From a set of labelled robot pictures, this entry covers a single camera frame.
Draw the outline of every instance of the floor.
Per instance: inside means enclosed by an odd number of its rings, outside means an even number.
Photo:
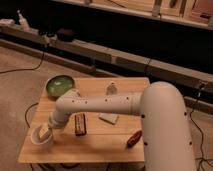
[[[17,68],[31,68],[39,63],[39,59],[26,54],[9,50],[0,46],[0,72]],[[27,171],[31,170],[28,164],[17,163],[19,151],[27,133],[27,125],[24,120],[25,110],[33,103],[38,102],[45,82],[60,74],[72,77],[91,77],[70,68],[65,68],[44,61],[36,71],[12,72],[0,75],[0,171]],[[29,120],[34,114],[35,108],[29,111]],[[195,111],[194,118],[205,133],[204,153],[206,158],[213,158],[213,116]],[[196,157],[200,157],[200,133],[190,122],[193,144]],[[81,164],[73,169],[75,171],[102,171],[107,164]],[[141,163],[113,164],[109,170],[140,170]],[[55,165],[56,170],[63,170]],[[213,168],[204,164],[206,171]]]

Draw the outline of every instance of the black cable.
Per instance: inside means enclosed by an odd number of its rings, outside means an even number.
[[[199,158],[200,161],[199,161],[199,164],[198,164],[198,168],[197,168],[197,171],[200,171],[200,169],[202,169],[203,171],[205,171],[205,169],[203,168],[203,162],[206,161],[205,160],[205,157],[204,157],[204,150],[203,150],[203,143],[204,143],[204,133],[202,131],[202,129],[198,126],[198,124],[194,121],[192,115],[194,114],[194,111],[196,109],[196,106],[199,102],[199,99],[200,99],[200,96],[201,96],[201,91],[202,89],[204,88],[205,85],[201,85],[198,89],[198,95],[197,95],[197,99],[196,101],[194,102],[193,104],[193,107],[192,107],[192,111],[190,112],[189,116],[190,116],[190,119],[191,121],[193,122],[193,124],[195,125],[195,127],[197,128],[197,130],[200,132],[201,134],[201,143],[200,143],[200,151],[201,151],[201,157]]]
[[[2,71],[2,72],[0,72],[0,74],[6,74],[6,73],[18,72],[18,71],[34,71],[34,70],[37,70],[42,65],[42,63],[44,61],[44,57],[45,57],[45,50],[43,51],[41,60],[40,60],[39,64],[36,67],[34,67],[34,68],[26,68],[26,69],[24,68],[24,69],[13,69],[13,70],[8,70],[8,71]]]
[[[80,165],[80,163],[76,163],[76,164],[73,164],[73,165],[70,165],[70,166],[65,165],[65,164],[63,164],[63,163],[60,163],[60,165],[61,165],[61,167],[63,167],[64,169],[74,169],[74,168],[78,167],[78,166]]]
[[[27,120],[28,111],[29,111],[32,107],[34,107],[34,106],[36,106],[36,105],[38,105],[38,103],[34,103],[34,104],[30,105],[30,106],[27,108],[27,110],[25,111],[24,118],[25,118],[25,122],[26,122],[28,128],[30,128],[30,124],[29,124],[29,122],[28,122],[28,120]]]
[[[35,171],[32,163],[30,163],[30,168],[31,168],[32,171]]]
[[[113,0],[107,0],[107,1],[109,1],[109,2],[111,2],[111,3],[113,3],[113,4],[118,5],[119,7],[126,8],[125,6],[123,6],[123,5],[121,5],[121,4],[117,3],[117,2],[115,2],[115,1],[113,1]]]
[[[106,171],[109,171],[110,163],[107,164]]]

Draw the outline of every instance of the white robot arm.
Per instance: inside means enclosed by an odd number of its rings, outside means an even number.
[[[49,126],[61,128],[75,112],[140,115],[147,171],[196,171],[183,98],[171,84],[157,82],[143,93],[82,98],[70,90],[56,102]]]

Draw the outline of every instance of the bowl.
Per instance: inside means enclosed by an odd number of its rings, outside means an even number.
[[[50,97],[58,98],[74,87],[75,81],[68,75],[59,75],[51,78],[46,85]]]

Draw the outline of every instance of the wooden tabletop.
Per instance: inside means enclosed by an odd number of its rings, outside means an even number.
[[[110,81],[118,92],[143,91],[147,78],[75,78],[76,88],[82,96],[104,95]],[[98,113],[86,113],[87,135],[76,137],[74,114],[63,130],[54,130],[54,146],[42,149],[30,140],[34,128],[48,121],[55,101],[43,91],[31,127],[26,135],[18,161],[20,163],[96,163],[96,162],[142,162],[144,149],[142,139],[131,149],[126,149],[130,136],[141,130],[138,116],[119,115],[116,125],[98,118]]]

